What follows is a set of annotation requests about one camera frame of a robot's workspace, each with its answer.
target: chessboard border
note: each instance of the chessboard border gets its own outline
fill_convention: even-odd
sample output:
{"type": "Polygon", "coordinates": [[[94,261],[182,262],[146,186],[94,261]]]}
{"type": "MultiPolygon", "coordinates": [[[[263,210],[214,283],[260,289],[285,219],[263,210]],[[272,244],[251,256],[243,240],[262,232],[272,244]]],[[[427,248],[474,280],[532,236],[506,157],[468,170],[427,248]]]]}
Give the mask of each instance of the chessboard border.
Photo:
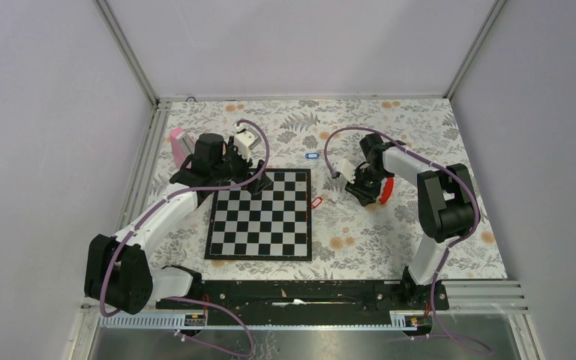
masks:
{"type": "Polygon", "coordinates": [[[310,226],[307,227],[307,253],[305,256],[269,256],[269,255],[212,255],[211,242],[213,239],[213,223],[215,221],[215,211],[217,210],[218,196],[217,191],[213,193],[213,200],[211,202],[211,216],[208,218],[208,234],[206,236],[206,245],[204,250],[204,260],[261,260],[261,261],[312,261],[312,172],[311,169],[299,168],[272,168],[266,169],[267,173],[306,173],[306,219],[310,221],[310,226]]]}

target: chessboard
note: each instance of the chessboard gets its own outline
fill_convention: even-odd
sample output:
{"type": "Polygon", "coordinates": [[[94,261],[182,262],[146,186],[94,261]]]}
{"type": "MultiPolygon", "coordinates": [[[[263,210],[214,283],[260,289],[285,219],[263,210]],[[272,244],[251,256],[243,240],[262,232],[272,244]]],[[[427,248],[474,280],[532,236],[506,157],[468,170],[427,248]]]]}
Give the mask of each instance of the chessboard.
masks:
{"type": "Polygon", "coordinates": [[[312,260],[310,169],[267,169],[255,196],[240,188],[213,195],[205,259],[312,260]]]}

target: wall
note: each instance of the wall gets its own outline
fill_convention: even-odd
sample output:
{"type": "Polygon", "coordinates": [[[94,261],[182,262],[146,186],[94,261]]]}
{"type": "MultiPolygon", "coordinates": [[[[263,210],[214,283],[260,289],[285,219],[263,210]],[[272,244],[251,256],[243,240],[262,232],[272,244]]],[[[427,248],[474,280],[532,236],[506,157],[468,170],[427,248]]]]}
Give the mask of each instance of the wall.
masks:
{"type": "Polygon", "coordinates": [[[161,97],[436,95],[494,0],[109,0],[161,97]]]}
{"type": "Polygon", "coordinates": [[[148,115],[93,1],[0,1],[0,359],[62,355],[148,115]]]}
{"type": "Polygon", "coordinates": [[[576,359],[576,1],[509,1],[453,102],[547,359],[576,359]]]}

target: robotic arm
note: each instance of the robotic arm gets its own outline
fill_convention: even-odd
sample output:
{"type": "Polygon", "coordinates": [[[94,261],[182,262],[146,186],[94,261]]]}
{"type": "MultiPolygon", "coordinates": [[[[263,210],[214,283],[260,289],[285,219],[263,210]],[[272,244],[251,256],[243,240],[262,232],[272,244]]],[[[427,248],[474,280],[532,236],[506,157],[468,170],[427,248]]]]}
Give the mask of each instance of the robotic arm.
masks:
{"type": "MultiPolygon", "coordinates": [[[[104,276],[118,239],[128,240],[112,269],[105,302],[129,314],[137,314],[148,303],[170,296],[186,296],[191,284],[201,276],[186,268],[150,269],[149,257],[164,239],[169,229],[195,210],[223,182],[242,183],[251,177],[251,150],[260,143],[259,134],[243,126],[224,142],[214,133],[199,136],[195,152],[187,157],[175,173],[160,199],[149,206],[136,220],[113,236],[96,236],[89,245],[85,274],[85,295],[100,300],[104,276]]],[[[264,162],[257,164],[258,173],[264,162]]],[[[245,186],[258,194],[272,181],[262,173],[245,186]]]]}
{"type": "MultiPolygon", "coordinates": [[[[448,245],[473,226],[472,201],[447,174],[409,156],[391,142],[384,143],[378,134],[366,135],[359,145],[366,161],[355,168],[343,159],[338,169],[348,181],[346,191],[362,206],[375,203],[381,181],[395,174],[418,188],[418,218],[424,235],[414,260],[403,271],[402,291],[398,295],[410,306],[425,306],[432,277],[448,245]]],[[[473,189],[466,166],[458,163],[447,169],[473,189]]],[[[440,281],[436,282],[438,292],[444,293],[440,281]]]]}

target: floral tablecloth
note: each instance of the floral tablecloth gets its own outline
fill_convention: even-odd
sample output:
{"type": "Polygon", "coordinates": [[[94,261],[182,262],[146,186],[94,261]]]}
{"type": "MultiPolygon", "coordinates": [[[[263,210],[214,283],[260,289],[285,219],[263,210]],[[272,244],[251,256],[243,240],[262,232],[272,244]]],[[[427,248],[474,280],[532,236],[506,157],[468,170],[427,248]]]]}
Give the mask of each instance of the floral tablecloth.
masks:
{"type": "MultiPolygon", "coordinates": [[[[169,138],[172,129],[183,128],[196,138],[205,132],[227,137],[242,118],[256,122],[268,135],[269,167],[312,169],[313,197],[324,199],[313,210],[312,262],[204,260],[212,204],[209,199],[166,236],[150,259],[153,266],[182,265],[213,280],[396,279],[412,260],[422,237],[416,189],[396,178],[394,193],[385,205],[363,208],[344,191],[342,178],[330,178],[323,156],[306,160],[305,154],[323,155],[323,144],[332,131],[363,125],[403,140],[432,161],[463,163],[470,168],[447,100],[179,102],[172,104],[148,203],[155,200],[177,170],[169,138]]],[[[331,160],[345,157],[359,164],[363,160],[359,140],[364,135],[353,131],[335,135],[329,152],[331,160]]],[[[263,148],[260,145],[254,149],[254,159],[263,158],[263,148]]],[[[479,195],[475,179],[473,184],[479,195]]],[[[442,270],[443,278],[506,278],[479,196],[478,202],[482,211],[478,231],[454,247],[442,270]]]]}

